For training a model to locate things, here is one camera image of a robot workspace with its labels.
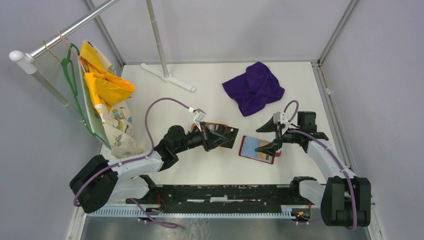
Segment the red leather card holder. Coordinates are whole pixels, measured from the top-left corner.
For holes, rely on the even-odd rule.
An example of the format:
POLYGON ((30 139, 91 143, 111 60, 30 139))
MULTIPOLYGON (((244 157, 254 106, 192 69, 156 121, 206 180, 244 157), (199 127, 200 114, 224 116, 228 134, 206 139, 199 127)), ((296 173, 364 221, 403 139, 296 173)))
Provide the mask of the red leather card holder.
POLYGON ((257 152, 255 151, 256 148, 267 145, 270 143, 269 141, 261 140, 258 138, 254 138, 251 136, 244 135, 242 137, 240 149, 238 152, 238 155, 240 157, 244 157, 251 160, 257 160, 257 152))

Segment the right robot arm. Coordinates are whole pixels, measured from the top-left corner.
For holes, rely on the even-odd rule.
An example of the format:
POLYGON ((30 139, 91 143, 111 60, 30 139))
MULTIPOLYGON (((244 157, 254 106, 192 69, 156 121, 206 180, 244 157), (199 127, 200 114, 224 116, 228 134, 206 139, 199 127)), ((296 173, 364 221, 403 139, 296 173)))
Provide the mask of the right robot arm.
POLYGON ((294 187, 288 191, 293 203, 310 201, 319 207, 321 218, 329 227, 354 230, 370 225, 371 183, 366 177, 358 177, 338 158, 327 135, 318 131, 315 112, 298 112, 296 124, 284 112, 276 112, 256 132, 275 133, 274 140, 256 148, 256 152, 274 157, 284 144, 298 144, 326 179, 322 185, 313 177, 295 177, 294 187))

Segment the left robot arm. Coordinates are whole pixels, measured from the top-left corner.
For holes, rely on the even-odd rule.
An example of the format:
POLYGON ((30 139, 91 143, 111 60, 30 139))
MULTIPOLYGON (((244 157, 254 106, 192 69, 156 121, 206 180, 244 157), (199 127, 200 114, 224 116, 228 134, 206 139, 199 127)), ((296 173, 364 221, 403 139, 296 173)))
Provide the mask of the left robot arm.
POLYGON ((223 147, 231 149, 239 130, 224 124, 201 122, 186 132, 180 125, 171 126, 151 153, 122 160, 108 160, 102 154, 92 157, 70 181, 75 202, 87 214, 104 205, 126 199, 153 203, 157 190, 150 186, 146 174, 171 168, 178 154, 202 147, 206 152, 223 147))

